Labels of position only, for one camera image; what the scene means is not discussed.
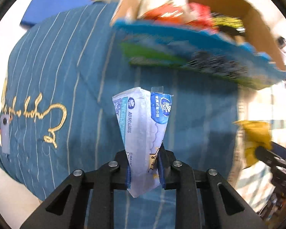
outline blue striped fabric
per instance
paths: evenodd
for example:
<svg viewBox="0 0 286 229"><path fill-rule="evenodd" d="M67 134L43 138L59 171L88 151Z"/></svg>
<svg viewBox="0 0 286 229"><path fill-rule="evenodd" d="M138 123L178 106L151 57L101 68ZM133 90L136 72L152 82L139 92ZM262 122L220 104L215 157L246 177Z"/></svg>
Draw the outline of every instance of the blue striped fabric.
<svg viewBox="0 0 286 229"><path fill-rule="evenodd" d="M10 154L0 147L0 167L41 200L74 169L97 169L124 148L112 96L136 86L163 85L174 95L164 145L177 159L199 170L216 168L225 178L232 166L237 85L130 66L118 44L123 33L109 26L116 6L94 3L50 17L10 55L5 103L7 112L11 107L21 115L9 126ZM174 228L174 191L158 187L138 198L116 191L114 204L115 228Z"/></svg>

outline yellow cloth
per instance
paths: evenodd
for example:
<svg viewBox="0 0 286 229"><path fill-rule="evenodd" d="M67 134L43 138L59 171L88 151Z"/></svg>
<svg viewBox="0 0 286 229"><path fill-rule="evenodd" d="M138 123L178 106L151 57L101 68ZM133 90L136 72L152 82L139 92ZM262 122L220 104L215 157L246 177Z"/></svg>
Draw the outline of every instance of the yellow cloth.
<svg viewBox="0 0 286 229"><path fill-rule="evenodd" d="M264 121L237 121L245 131L245 157L247 167L254 165L258 159L255 157L255 149L262 146L271 150L270 124Z"/></svg>

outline tissue package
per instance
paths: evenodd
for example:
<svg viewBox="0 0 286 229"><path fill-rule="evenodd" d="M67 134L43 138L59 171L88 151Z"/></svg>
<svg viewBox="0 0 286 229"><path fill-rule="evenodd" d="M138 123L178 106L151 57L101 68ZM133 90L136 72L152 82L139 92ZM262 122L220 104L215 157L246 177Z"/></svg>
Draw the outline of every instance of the tissue package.
<svg viewBox="0 0 286 229"><path fill-rule="evenodd" d="M171 95L137 87L115 95L112 101L130 165L128 191L138 197L160 184L156 160L170 114Z"/></svg>
<svg viewBox="0 0 286 229"><path fill-rule="evenodd" d="M174 14L170 13L172 16L168 16L165 8L171 8L175 10L178 8L182 10L182 7L188 3L188 0L142 0L138 12L138 19L158 19L159 17L169 17L171 18Z"/></svg>

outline gray label tag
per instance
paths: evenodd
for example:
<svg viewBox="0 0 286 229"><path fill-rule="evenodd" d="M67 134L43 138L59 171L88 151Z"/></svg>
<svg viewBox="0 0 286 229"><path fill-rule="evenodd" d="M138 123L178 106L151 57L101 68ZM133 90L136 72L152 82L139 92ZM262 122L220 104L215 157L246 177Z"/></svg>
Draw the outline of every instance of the gray label tag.
<svg viewBox="0 0 286 229"><path fill-rule="evenodd" d="M1 145L2 145L2 152L5 154L10 154L9 121L10 121L10 118L8 114L4 114L1 116L1 119L0 119Z"/></svg>

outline metal screw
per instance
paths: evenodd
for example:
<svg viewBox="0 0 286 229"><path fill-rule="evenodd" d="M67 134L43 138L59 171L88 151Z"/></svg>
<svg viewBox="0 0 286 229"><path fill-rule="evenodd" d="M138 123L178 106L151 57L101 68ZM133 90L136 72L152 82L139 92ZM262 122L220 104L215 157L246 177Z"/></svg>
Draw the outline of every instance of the metal screw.
<svg viewBox="0 0 286 229"><path fill-rule="evenodd" d="M108 165L110 167L116 167L116 166L118 166L118 162L117 161L110 161Z"/></svg>
<svg viewBox="0 0 286 229"><path fill-rule="evenodd" d="M209 174L211 175L211 176L216 176L217 175L217 170L215 170L215 169L209 169Z"/></svg>
<svg viewBox="0 0 286 229"><path fill-rule="evenodd" d="M179 160L176 160L176 161L173 162L173 165L174 165L175 167L180 167L180 166L182 166L182 162L179 161Z"/></svg>
<svg viewBox="0 0 286 229"><path fill-rule="evenodd" d="M81 176L83 173L83 171L81 169L76 169L75 171L73 171L73 175L75 175L76 177Z"/></svg>

